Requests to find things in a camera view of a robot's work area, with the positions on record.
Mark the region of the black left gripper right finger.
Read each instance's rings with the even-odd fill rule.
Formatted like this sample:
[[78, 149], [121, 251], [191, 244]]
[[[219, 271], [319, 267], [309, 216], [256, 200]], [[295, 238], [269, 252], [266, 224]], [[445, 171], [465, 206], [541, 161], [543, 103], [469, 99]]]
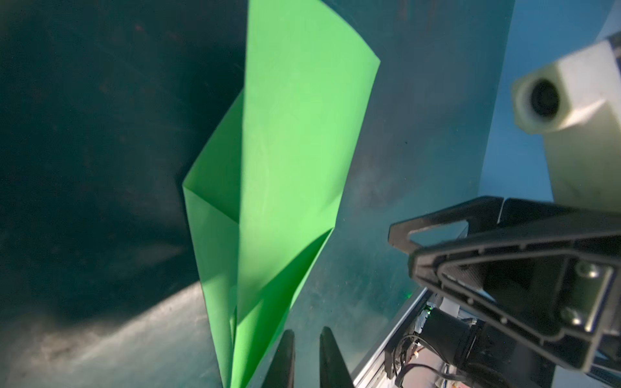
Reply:
[[320, 387], [354, 388], [347, 365], [330, 328], [320, 334]]

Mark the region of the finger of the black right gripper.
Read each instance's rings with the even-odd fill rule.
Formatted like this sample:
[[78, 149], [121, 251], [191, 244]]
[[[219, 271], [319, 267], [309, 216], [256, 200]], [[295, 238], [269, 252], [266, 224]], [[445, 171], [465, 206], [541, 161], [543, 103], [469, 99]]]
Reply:
[[468, 224], [471, 233], [489, 231], [496, 227], [504, 201], [502, 197], [483, 196], [418, 218], [399, 221], [390, 226], [387, 240], [392, 247], [411, 255], [422, 248], [410, 239], [411, 234], [461, 221]]
[[620, 307], [620, 223], [501, 228], [418, 249], [409, 274], [557, 365], [588, 371]]

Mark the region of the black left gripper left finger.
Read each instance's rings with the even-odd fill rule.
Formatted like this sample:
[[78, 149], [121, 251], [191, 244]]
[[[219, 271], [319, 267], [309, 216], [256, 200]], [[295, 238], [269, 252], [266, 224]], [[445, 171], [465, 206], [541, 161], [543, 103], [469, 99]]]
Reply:
[[293, 388], [295, 364], [295, 335], [293, 330], [283, 332], [262, 388]]

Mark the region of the green square paper sheet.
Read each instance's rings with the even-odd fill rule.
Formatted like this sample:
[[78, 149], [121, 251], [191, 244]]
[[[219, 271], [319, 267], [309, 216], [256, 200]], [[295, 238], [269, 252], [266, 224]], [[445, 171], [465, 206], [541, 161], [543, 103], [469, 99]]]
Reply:
[[250, 383], [335, 228], [379, 65], [321, 1], [248, 5], [244, 88], [183, 182], [225, 387]]

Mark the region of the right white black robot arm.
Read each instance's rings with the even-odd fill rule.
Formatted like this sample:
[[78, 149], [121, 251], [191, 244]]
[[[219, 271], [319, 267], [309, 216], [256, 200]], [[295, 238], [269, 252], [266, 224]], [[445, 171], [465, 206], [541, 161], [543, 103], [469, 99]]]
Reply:
[[471, 387], [549, 387], [556, 367], [620, 384], [620, 216], [479, 197], [391, 225], [433, 312], [419, 340]]

